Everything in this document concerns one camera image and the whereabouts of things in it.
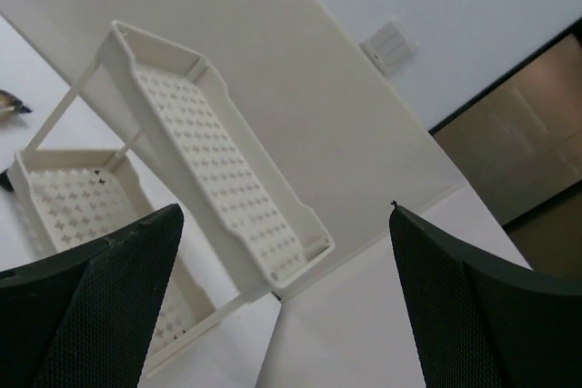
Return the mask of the white two-tier shelf cart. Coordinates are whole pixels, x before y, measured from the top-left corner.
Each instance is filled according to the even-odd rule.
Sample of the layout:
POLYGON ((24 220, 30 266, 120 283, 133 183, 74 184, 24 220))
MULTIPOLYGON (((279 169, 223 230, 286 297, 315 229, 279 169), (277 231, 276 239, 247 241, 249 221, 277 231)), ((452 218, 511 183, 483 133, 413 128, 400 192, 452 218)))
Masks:
POLYGON ((145 359, 153 374, 229 315, 295 286, 334 250, 202 54, 114 21, 95 56, 26 147, 1 174, 33 229, 64 251, 150 214, 131 164, 138 157, 198 225, 236 287, 215 306, 176 258, 145 359), (46 149, 43 141, 90 79, 104 70, 108 95, 87 105, 122 141, 116 149, 46 149))

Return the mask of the upright blue spaghetti bag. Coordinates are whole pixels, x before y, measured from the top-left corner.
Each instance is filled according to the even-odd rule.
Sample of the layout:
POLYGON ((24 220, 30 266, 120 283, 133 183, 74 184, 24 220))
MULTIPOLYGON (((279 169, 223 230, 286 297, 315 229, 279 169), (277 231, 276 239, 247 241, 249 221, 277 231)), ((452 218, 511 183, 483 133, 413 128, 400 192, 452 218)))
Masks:
POLYGON ((5 121, 16 115, 31 114, 33 112, 33 110, 22 100, 3 89, 0 90, 0 101, 0 119, 2 121, 5 121))

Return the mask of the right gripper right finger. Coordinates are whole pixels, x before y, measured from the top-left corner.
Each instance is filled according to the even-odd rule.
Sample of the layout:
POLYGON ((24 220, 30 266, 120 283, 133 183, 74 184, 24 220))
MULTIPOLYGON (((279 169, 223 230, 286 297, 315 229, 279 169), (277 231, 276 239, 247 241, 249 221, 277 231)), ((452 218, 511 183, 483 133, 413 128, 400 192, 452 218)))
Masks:
POLYGON ((580 386, 579 280, 513 264, 401 204, 389 231, 426 386, 580 386))

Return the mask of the dark framed door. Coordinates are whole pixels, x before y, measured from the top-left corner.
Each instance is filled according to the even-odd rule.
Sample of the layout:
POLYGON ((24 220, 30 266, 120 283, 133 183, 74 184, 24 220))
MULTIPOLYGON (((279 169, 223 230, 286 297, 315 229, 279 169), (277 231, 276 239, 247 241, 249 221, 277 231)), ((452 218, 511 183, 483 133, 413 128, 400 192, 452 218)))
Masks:
POLYGON ((535 270, 581 276, 581 23, 430 131, 535 270))

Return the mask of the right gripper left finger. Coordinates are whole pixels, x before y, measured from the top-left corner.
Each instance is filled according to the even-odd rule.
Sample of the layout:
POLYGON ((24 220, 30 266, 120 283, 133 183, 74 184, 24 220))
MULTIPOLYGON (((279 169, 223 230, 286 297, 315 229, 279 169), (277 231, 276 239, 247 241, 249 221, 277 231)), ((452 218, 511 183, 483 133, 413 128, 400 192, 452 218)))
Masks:
POLYGON ((184 227, 170 204, 1 273, 4 387, 136 387, 184 227))

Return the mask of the white wall switch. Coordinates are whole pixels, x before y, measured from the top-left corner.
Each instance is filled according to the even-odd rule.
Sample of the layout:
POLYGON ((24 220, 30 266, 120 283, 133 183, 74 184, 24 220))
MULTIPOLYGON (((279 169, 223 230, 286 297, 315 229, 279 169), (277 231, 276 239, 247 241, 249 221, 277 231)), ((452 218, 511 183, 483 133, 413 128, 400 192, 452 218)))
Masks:
POLYGON ((362 42, 360 48, 375 68, 388 77, 416 53, 417 44, 404 26, 393 19, 362 42))

